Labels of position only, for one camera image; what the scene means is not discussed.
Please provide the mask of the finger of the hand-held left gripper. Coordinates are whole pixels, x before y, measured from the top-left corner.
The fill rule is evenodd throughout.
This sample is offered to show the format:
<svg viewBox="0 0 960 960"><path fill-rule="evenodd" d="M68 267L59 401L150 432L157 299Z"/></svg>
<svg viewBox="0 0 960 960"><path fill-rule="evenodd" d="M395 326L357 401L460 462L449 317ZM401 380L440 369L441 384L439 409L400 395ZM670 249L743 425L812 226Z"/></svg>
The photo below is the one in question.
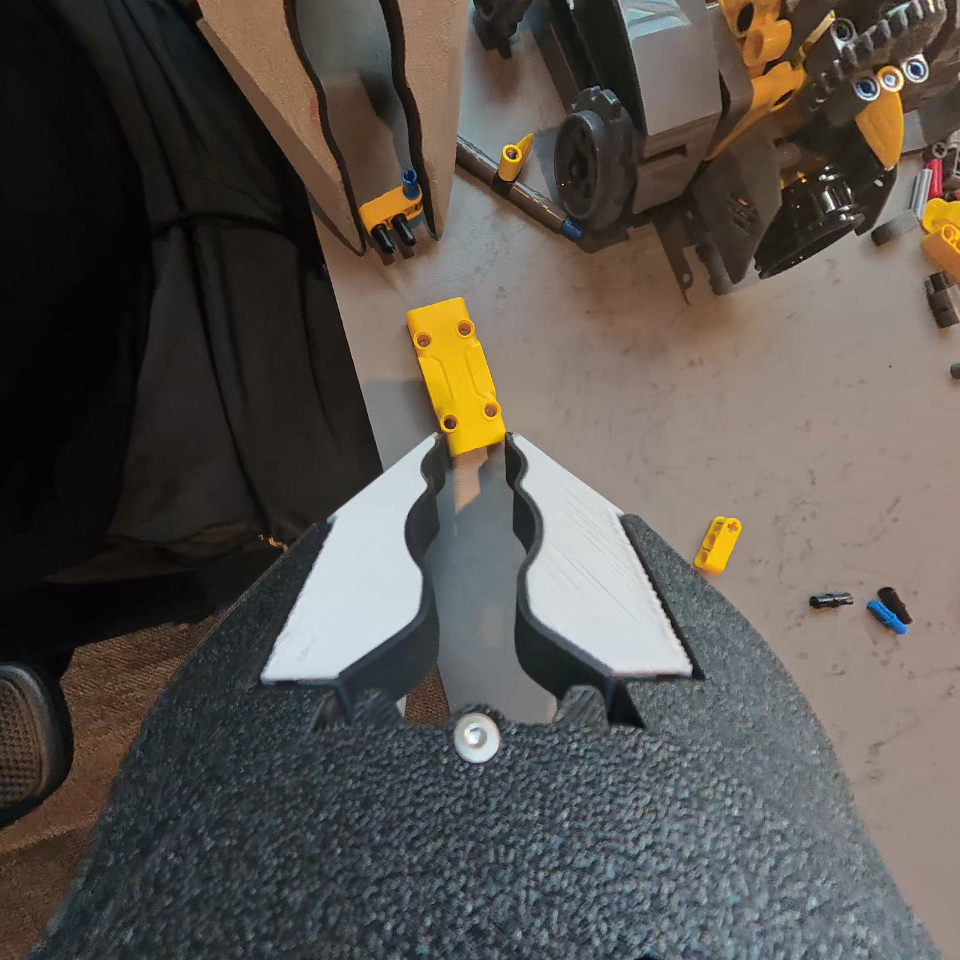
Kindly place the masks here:
<svg viewBox="0 0 960 960"><path fill-rule="evenodd" d="M362 256L366 230L294 7L286 1L198 1L198 27L303 182L315 216Z"/></svg>
<svg viewBox="0 0 960 960"><path fill-rule="evenodd" d="M469 1L381 1L393 87L406 120L410 158L427 228L445 232L456 165Z"/></svg>

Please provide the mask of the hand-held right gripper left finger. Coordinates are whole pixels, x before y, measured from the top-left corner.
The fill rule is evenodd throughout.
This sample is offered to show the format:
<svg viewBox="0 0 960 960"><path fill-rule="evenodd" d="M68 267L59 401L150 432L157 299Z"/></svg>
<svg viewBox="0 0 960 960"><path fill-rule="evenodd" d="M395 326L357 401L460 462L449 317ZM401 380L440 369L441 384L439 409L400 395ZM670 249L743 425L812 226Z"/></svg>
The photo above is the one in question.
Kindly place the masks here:
<svg viewBox="0 0 960 960"><path fill-rule="evenodd" d="M404 698L422 683L439 651L426 553L444 485L445 441L432 434L330 516L262 684Z"/></svg>

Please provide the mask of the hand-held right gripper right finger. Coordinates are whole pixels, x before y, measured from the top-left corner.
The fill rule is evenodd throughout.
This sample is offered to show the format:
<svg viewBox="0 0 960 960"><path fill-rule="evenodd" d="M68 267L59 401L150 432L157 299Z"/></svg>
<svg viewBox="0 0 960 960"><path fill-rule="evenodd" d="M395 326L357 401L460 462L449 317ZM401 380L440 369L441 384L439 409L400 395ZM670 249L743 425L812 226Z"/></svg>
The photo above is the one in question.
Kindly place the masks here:
<svg viewBox="0 0 960 960"><path fill-rule="evenodd" d="M520 434L505 439L524 548L514 649L550 694L689 679L694 663L624 525L625 513Z"/></svg>

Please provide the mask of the short yellow brick beam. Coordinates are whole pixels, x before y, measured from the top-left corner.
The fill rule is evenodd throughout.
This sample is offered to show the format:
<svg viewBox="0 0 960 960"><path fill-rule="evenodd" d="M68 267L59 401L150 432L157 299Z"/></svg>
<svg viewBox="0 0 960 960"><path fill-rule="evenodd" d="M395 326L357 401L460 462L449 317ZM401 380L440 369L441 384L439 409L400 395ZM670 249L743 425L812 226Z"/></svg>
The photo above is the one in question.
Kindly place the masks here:
<svg viewBox="0 0 960 960"><path fill-rule="evenodd" d="M721 574L737 546L742 522L735 517L715 516L709 524L693 566L708 574Z"/></svg>
<svg viewBox="0 0 960 960"><path fill-rule="evenodd" d="M412 222L423 212L424 195L419 187L412 196L407 196L403 186L396 186L359 208L361 222L368 234L373 234L377 227L390 229L393 220L398 216Z"/></svg>

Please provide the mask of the yellow rectangular brick panel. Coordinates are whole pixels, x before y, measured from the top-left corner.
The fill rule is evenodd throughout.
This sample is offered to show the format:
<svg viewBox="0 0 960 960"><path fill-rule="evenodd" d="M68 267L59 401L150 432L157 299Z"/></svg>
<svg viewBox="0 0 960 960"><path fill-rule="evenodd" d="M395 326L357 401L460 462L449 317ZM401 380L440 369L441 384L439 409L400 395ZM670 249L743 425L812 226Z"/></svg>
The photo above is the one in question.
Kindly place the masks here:
<svg viewBox="0 0 960 960"><path fill-rule="evenodd" d="M438 427L453 457L502 443L497 388L461 297L406 313L417 362Z"/></svg>

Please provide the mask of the grey desk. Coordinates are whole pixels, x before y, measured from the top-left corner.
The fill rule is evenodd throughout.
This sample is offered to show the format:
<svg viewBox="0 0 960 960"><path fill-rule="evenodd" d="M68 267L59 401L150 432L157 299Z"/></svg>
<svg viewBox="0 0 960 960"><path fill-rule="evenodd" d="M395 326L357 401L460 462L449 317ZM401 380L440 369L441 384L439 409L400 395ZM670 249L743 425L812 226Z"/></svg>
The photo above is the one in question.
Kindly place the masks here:
<svg viewBox="0 0 960 960"><path fill-rule="evenodd" d="M682 294L654 229L586 252L458 177L447 230L384 265L321 246L384 466L436 425L407 310L463 297L506 424L686 561L744 524L724 593L796 680L870 836L958 958L958 329L916 233ZM866 608L893 587L906 635ZM810 594L849 592L816 610Z"/></svg>

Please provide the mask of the grey axle blue tips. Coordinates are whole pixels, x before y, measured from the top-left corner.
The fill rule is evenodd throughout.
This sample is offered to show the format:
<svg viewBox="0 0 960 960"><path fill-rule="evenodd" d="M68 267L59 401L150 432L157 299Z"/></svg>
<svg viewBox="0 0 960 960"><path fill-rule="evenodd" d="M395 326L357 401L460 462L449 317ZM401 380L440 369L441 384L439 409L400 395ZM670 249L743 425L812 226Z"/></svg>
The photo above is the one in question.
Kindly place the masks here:
<svg viewBox="0 0 960 960"><path fill-rule="evenodd" d="M517 178L503 178L499 173L501 162L494 161L460 135L457 136L456 163L479 184L553 234L574 243L579 243L584 238L585 229L580 222L570 217L550 198L527 187Z"/></svg>

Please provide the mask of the yellow grey brick vehicle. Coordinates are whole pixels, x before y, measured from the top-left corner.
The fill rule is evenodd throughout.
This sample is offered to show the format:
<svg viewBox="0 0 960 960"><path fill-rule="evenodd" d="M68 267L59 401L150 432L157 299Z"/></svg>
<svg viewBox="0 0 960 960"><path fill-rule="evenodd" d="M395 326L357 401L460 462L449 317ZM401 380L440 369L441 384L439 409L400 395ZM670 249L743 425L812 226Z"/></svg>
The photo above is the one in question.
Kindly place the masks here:
<svg viewBox="0 0 960 960"><path fill-rule="evenodd" d="M682 293L870 234L906 118L958 90L958 2L549 2L575 98L554 137L578 245L654 225Z"/></svg>

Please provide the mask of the person's dark shoe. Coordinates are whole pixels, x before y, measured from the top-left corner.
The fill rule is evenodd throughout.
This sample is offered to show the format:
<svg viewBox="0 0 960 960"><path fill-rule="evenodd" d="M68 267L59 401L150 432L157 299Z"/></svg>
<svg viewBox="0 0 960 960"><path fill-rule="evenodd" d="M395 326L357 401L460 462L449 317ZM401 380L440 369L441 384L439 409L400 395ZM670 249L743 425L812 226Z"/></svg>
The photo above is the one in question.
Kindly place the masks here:
<svg viewBox="0 0 960 960"><path fill-rule="evenodd" d="M3 662L1 827L54 794L66 780L73 757L73 727L60 680L38 664Z"/></svg>

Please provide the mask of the pile of small brick parts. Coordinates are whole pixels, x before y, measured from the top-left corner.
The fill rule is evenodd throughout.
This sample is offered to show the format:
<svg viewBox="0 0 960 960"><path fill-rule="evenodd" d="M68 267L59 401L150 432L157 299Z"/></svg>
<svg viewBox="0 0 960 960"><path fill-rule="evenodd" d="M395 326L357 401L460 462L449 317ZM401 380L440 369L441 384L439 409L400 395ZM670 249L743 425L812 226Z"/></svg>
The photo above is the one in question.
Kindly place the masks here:
<svg viewBox="0 0 960 960"><path fill-rule="evenodd" d="M935 326L955 330L959 324L959 134L936 141L910 184L904 210L870 231L878 247L917 234L923 254L934 266L923 292Z"/></svg>

